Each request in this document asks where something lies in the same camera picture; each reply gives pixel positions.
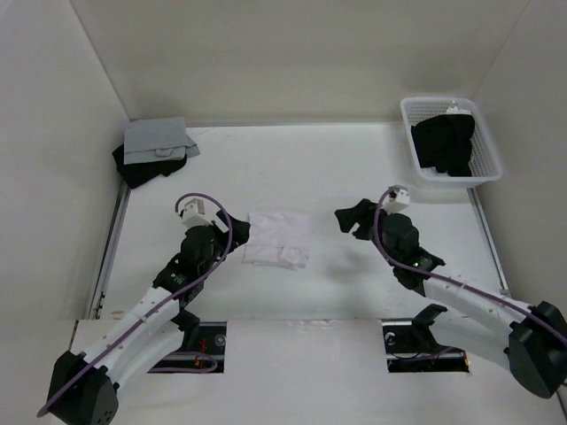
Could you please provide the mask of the white tank top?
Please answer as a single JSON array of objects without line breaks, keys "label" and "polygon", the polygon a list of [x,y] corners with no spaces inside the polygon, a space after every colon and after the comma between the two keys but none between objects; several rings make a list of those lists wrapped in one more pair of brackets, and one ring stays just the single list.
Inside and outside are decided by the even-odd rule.
[{"label": "white tank top", "polygon": [[303,212],[250,212],[243,262],[255,266],[305,268],[314,220]]}]

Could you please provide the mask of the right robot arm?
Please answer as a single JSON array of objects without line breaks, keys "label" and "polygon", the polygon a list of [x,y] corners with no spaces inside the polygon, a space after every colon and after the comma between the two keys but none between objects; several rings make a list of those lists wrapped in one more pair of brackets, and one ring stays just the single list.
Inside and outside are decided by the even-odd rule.
[{"label": "right robot arm", "polygon": [[566,319],[546,301],[529,305],[437,273],[445,261],[425,250],[405,207],[392,192],[363,198],[334,215],[342,233],[372,242],[407,290],[431,300],[413,320],[421,350],[448,345],[509,371],[527,391],[551,398],[566,383]]}]

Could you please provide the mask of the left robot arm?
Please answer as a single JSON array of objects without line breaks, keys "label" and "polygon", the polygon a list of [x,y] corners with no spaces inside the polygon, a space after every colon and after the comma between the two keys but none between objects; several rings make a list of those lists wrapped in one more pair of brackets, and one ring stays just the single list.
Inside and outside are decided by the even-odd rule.
[{"label": "left robot arm", "polygon": [[66,351],[56,360],[40,415],[50,413],[65,424],[109,424],[137,378],[168,354],[196,348],[200,320],[186,307],[250,233],[248,222],[223,212],[216,216],[226,230],[216,221],[191,218],[179,252],[135,307],[93,345]]}]

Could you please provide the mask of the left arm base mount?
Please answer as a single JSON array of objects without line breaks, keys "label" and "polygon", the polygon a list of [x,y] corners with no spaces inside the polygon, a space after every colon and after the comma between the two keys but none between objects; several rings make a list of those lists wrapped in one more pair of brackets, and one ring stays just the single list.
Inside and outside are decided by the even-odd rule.
[{"label": "left arm base mount", "polygon": [[202,322],[183,345],[160,360],[151,373],[222,374],[224,372],[228,323]]}]

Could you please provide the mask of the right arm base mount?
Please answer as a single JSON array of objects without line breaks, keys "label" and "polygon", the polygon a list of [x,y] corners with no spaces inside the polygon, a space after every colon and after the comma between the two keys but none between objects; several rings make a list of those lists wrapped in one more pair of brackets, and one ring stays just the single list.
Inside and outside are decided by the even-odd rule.
[{"label": "right arm base mount", "polygon": [[446,307],[432,304],[413,318],[382,322],[389,373],[469,373],[465,351],[439,344],[431,332],[436,319],[446,311]]}]

